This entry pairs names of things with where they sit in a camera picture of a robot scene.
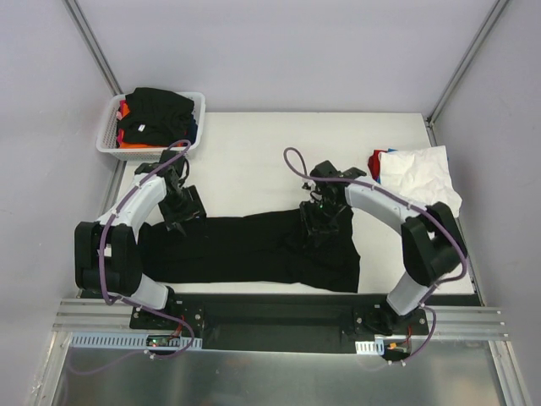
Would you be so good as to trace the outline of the red t shirt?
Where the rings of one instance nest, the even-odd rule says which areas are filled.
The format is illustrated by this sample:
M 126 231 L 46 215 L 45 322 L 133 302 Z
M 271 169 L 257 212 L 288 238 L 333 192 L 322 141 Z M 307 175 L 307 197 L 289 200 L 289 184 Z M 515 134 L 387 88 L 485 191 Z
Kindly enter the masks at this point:
M 374 150 L 368 160 L 368 168 L 373 180 L 380 181 L 380 157 L 386 150 Z

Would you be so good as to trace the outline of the white plastic laundry basket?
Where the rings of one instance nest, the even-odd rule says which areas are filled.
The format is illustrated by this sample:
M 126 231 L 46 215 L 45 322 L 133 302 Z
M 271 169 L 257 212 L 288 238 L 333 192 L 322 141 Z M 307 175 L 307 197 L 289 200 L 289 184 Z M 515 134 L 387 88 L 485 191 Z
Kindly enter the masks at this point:
M 189 152 L 195 151 L 203 138 L 205 125 L 206 99 L 200 92 L 181 91 L 179 95 L 194 102 L 193 116 L 196 124 L 196 135 Z M 121 161 L 157 161 L 164 147 L 149 148 L 117 148 L 117 111 L 125 94 L 115 95 L 105 107 L 101 116 L 100 127 L 96 133 L 96 149 L 99 152 L 115 156 Z

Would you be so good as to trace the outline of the white t shirt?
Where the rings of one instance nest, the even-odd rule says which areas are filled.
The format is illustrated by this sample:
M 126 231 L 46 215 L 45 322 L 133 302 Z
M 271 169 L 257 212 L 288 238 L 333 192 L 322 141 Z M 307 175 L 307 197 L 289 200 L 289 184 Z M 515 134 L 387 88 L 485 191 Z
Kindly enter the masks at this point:
M 443 202 L 459 217 L 462 198 L 453 188 L 444 146 L 387 151 L 380 157 L 380 184 L 418 203 Z

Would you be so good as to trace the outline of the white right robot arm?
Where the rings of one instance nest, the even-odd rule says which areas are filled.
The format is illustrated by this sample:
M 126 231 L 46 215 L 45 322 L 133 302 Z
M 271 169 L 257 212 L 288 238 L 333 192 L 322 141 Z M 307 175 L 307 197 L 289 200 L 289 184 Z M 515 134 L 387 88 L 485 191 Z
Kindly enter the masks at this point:
M 338 217 L 359 209 L 383 222 L 402 239 L 404 273 L 385 301 L 363 321 L 383 335 L 402 332 L 410 315 L 443 283 L 456 281 L 452 272 L 467 273 L 467 248 L 451 208 L 443 203 L 422 206 L 365 179 L 356 167 L 338 171 L 330 162 L 318 164 L 301 177 L 314 184 L 315 198 L 300 206 L 308 244 L 314 247 L 337 236 Z

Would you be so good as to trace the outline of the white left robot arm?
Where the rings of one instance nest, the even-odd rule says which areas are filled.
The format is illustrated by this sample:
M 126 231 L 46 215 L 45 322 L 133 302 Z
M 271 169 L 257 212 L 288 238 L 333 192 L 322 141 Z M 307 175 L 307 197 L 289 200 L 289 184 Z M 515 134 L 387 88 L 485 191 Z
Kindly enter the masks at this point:
M 150 308 L 150 319 L 168 329 L 179 309 L 170 303 L 172 290 L 145 275 L 139 232 L 154 208 L 167 231 L 204 221 L 206 211 L 194 186 L 186 186 L 190 166 L 183 151 L 165 149 L 158 162 L 144 162 L 134 171 L 128 191 L 94 222 L 74 230 L 74 277 L 78 288 L 98 293 L 108 304 L 120 299 Z

